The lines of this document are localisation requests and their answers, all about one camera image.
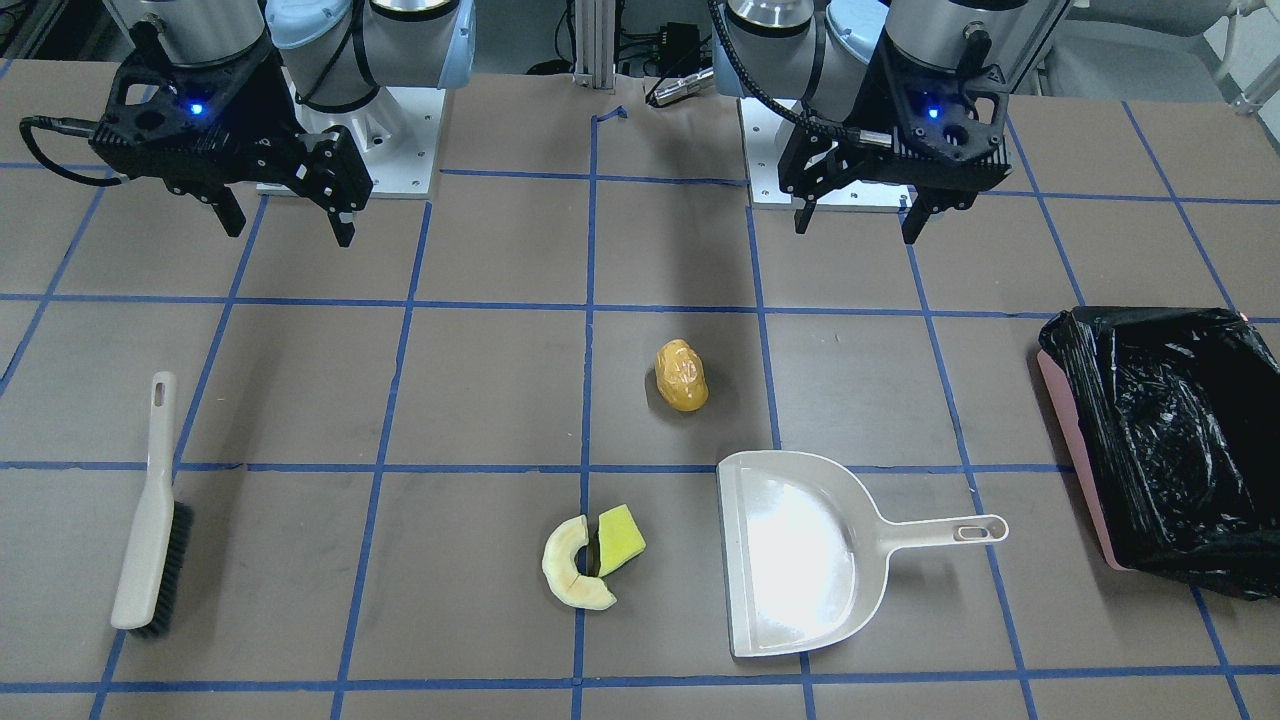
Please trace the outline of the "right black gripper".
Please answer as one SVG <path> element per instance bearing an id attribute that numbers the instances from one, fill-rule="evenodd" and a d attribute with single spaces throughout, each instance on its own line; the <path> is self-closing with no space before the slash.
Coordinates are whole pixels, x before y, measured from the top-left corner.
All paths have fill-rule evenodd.
<path id="1" fill-rule="evenodd" d="M 159 178 L 214 210 L 228 237 L 244 211 L 229 184 L 279 184 L 324 211 L 339 247 L 356 236 L 372 178 L 343 126 L 308 133 L 268 40 L 220 61 L 180 65 L 140 40 L 118 68 L 90 147 L 116 173 Z"/>

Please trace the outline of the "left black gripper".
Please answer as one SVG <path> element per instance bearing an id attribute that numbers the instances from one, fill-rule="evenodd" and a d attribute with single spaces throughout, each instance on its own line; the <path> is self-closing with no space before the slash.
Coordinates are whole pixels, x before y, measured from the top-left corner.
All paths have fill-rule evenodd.
<path id="1" fill-rule="evenodd" d="M 992 38 L 960 38 L 943 64 L 924 61 L 895 38 L 878 38 L 846 104 L 799 100 L 778 164 L 778 188 L 795 200 L 795 233 L 805 234 L 817 202 L 854 182 L 909 184 L 902 215 L 913 246 L 936 213 L 970 208 L 1011 174 L 1005 142 L 1010 85 Z"/>

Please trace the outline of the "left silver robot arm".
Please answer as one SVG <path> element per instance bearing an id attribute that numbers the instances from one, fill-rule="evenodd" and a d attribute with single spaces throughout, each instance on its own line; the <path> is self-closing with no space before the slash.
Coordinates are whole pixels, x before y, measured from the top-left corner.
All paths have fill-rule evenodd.
<path id="1" fill-rule="evenodd" d="M 902 240 L 968 210 L 1011 174 L 1018 83 L 1065 1 L 712 1 L 716 82 L 774 113 L 774 188 L 806 232 L 822 199 L 856 182 L 914 190 Z"/>

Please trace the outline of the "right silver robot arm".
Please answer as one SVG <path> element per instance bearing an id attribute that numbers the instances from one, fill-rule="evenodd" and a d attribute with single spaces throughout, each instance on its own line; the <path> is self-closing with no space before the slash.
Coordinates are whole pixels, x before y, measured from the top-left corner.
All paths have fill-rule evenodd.
<path id="1" fill-rule="evenodd" d="M 232 186 L 280 186 L 325 214 L 339 246 L 404 149 L 394 87 L 461 88 L 471 1 L 111 1 L 131 36 L 90 147 L 119 176 L 154 178 L 244 228 Z"/>

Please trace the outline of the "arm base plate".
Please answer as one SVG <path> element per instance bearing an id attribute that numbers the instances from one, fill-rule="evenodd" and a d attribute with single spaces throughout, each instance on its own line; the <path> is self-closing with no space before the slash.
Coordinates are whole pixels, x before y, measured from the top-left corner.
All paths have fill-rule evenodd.
<path id="1" fill-rule="evenodd" d="M 294 114 L 310 132 L 343 126 L 352 133 L 375 199 L 430 199 L 447 99 L 443 88 L 384 87 L 352 111 L 296 105 Z"/>
<path id="2" fill-rule="evenodd" d="M 753 97 L 739 100 L 742 150 L 751 205 L 763 210 L 799 210 L 803 201 L 780 187 L 780 160 L 794 126 Z M 817 211 L 891 213 L 913 205 L 913 188 L 855 181 L 817 201 Z"/>

